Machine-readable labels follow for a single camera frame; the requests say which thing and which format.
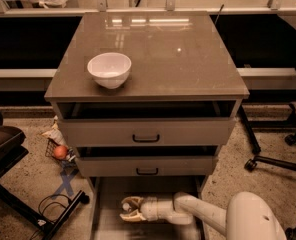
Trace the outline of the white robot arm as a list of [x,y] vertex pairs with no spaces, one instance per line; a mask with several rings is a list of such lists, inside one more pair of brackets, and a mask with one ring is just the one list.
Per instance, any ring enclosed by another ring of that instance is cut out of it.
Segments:
[[120,217],[126,222],[166,220],[191,225],[198,218],[226,240],[287,240],[269,205],[251,192],[235,194],[226,209],[185,192],[165,198],[130,196],[121,204]]

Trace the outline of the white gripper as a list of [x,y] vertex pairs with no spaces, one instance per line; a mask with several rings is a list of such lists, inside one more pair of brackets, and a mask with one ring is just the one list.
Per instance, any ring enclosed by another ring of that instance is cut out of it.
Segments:
[[157,221],[164,219],[170,221],[174,212],[173,201],[169,198],[157,197],[139,197],[130,196],[121,201],[123,203],[133,203],[136,209],[127,214],[121,214],[120,217],[126,222]]

